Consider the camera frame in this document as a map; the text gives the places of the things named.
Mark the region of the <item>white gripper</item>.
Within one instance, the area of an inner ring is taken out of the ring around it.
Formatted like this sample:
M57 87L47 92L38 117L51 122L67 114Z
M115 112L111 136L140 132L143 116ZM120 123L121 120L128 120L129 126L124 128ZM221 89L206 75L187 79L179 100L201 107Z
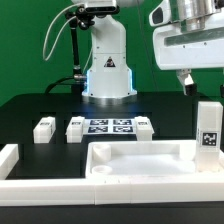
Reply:
M190 69L224 67L224 27L185 34L178 26L156 28L153 46L158 67L177 70L177 78L186 96L197 92ZM220 96L224 98L224 84L220 85Z

